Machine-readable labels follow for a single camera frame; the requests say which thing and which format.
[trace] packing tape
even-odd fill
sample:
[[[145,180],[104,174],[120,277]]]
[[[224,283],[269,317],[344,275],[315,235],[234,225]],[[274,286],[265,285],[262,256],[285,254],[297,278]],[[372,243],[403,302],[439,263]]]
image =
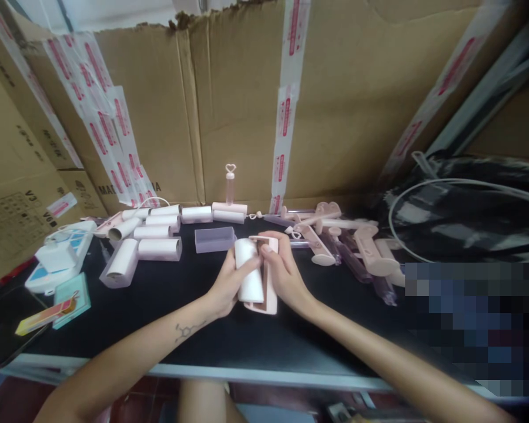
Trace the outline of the packing tape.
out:
[[[6,25],[4,21],[4,17],[2,16],[1,13],[0,13],[0,40],[5,45],[6,50],[8,50],[8,52],[10,53],[10,56],[12,57],[12,60],[14,61],[14,63],[16,63],[16,66],[18,67],[20,73],[25,79],[25,82],[28,84],[31,92],[34,94],[39,105],[41,106],[41,109],[45,112],[45,116],[47,116],[49,123],[51,124],[51,126],[55,130],[55,133],[57,134],[57,137],[61,140],[61,143],[63,144],[66,151],[68,152],[69,157],[71,158],[73,164],[79,169],[83,169],[84,166],[82,165],[80,158],[76,154],[75,148],[73,147],[71,141],[66,135],[65,130],[62,128],[62,125],[59,119],[57,118],[57,115],[55,114],[53,107],[51,107],[51,104],[49,103],[49,100],[47,99],[47,96],[45,92],[43,91],[43,88],[41,88],[41,85],[39,84],[37,77],[31,71],[31,68],[29,67],[27,61],[25,60],[24,56],[20,52],[18,44],[14,40],[14,37],[12,36],[10,29]],[[53,146],[53,143],[55,143],[55,141],[51,140],[50,137],[49,137],[49,141]]]
[[[43,42],[59,80],[84,121],[120,203],[138,206],[152,197],[139,161],[123,87],[114,86],[96,38],[90,32]],[[159,202],[149,202],[158,207]]]
[[[378,180],[379,189],[384,189],[392,182],[411,146],[447,98],[457,89],[468,67],[510,4],[510,0],[485,0],[478,8],[436,84],[429,91],[384,165]]]
[[[312,0],[287,0],[284,7],[280,88],[276,113],[276,139],[272,170],[272,198],[269,213],[278,214],[286,194],[286,180],[300,95],[300,80],[306,48],[307,26]]]
[[[74,206],[76,206],[77,200],[72,192],[65,194],[57,201],[53,202],[50,206],[47,206],[47,210],[55,217],[61,217],[63,214],[68,212]]]

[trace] woman's right hand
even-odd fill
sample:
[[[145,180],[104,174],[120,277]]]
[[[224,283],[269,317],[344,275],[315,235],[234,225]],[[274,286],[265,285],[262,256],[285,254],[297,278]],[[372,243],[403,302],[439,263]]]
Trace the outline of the woman's right hand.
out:
[[[267,261],[273,272],[272,282],[276,294],[299,314],[309,313],[317,304],[317,300],[306,288],[292,255],[290,239],[286,234],[267,231],[259,233],[260,236],[278,239],[278,254],[265,244],[260,253]]]

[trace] black table surface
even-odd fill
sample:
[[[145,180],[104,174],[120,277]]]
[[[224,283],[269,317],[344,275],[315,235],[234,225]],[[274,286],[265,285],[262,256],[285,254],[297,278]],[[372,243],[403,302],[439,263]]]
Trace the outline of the black table surface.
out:
[[[196,254],[194,230],[226,226],[233,226],[237,238],[257,235],[265,230],[282,230],[275,224],[249,219],[244,225],[223,222],[183,225],[178,234],[183,241],[180,261],[140,261],[132,284],[120,289],[109,289],[98,279],[105,262],[99,240],[94,238],[83,265],[91,309],[59,330],[50,328],[24,352],[92,358],[151,321],[197,299],[212,286],[226,253]],[[317,299],[423,357],[453,378],[463,383],[474,383],[407,330],[403,307],[385,305],[376,296],[373,287],[355,280],[345,265],[322,267],[313,264],[313,253],[309,249],[293,250],[293,254],[303,280]],[[403,289],[398,289],[403,301]],[[52,299],[49,297],[44,301],[51,304]],[[237,304],[229,316],[202,328],[162,363],[377,376],[367,365],[280,300],[278,314],[274,316],[255,313]]]

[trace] forearm tattoo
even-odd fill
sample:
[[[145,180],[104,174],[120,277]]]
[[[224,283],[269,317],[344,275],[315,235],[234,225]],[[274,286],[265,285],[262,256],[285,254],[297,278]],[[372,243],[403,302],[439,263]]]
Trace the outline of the forearm tattoo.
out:
[[[201,328],[202,326],[204,326],[204,325],[206,324],[206,322],[207,322],[207,320],[204,320],[204,321],[203,321],[202,323],[200,323],[199,325],[193,325],[193,326],[190,326],[190,327],[185,326],[185,327],[183,327],[183,328],[180,327],[180,323],[177,323],[175,329],[178,330],[178,331],[180,331],[180,336],[179,336],[177,339],[175,339],[175,344],[176,344],[176,343],[179,341],[179,339],[181,339],[181,338],[184,338],[184,339],[188,338],[190,335],[192,335],[192,331],[193,331],[194,329],[199,329],[199,328]]]

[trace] white paper roll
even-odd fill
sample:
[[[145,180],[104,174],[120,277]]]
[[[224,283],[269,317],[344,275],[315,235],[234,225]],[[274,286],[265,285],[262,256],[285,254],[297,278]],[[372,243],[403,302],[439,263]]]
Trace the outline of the white paper roll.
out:
[[[177,233],[180,230],[180,216],[178,214],[168,216],[149,216],[145,219],[146,226],[170,226],[170,230]]]
[[[145,239],[139,242],[140,260],[179,261],[182,254],[180,238],[154,240]]]
[[[187,207],[182,209],[182,223],[210,223],[213,222],[212,208]]]
[[[235,212],[243,213],[245,217],[247,216],[247,205],[246,204],[230,204],[227,203],[212,203],[212,210],[221,210],[222,212]]]
[[[133,238],[141,239],[168,239],[172,236],[172,229],[168,225],[139,226],[133,231]]]
[[[115,278],[125,274],[133,262],[134,255],[137,254],[138,244],[139,242],[134,239],[124,240],[106,276]]]
[[[253,257],[258,257],[259,252],[257,251],[257,243],[248,238],[241,238],[235,241],[235,265],[237,268],[244,265],[247,261]],[[265,300],[263,292],[263,279],[260,274],[260,269],[255,269],[249,273],[241,288],[237,293],[239,301],[244,303],[262,303]]]
[[[213,219],[230,223],[245,223],[245,215],[243,213],[236,213],[235,211],[214,210]]]
[[[127,235],[131,234],[131,232],[133,232],[133,230],[137,228],[141,222],[141,219],[138,217],[132,217],[129,220],[124,220],[123,223],[120,223],[108,231],[108,238],[113,241],[122,240]]]
[[[159,207],[158,209],[151,209],[150,216],[163,216],[166,214],[180,214],[182,206],[175,204],[174,206]]]
[[[142,220],[145,220],[147,216],[149,215],[149,211],[151,209],[132,209],[132,210],[124,210],[122,212],[122,218],[124,220],[129,220],[132,217],[138,217]]]

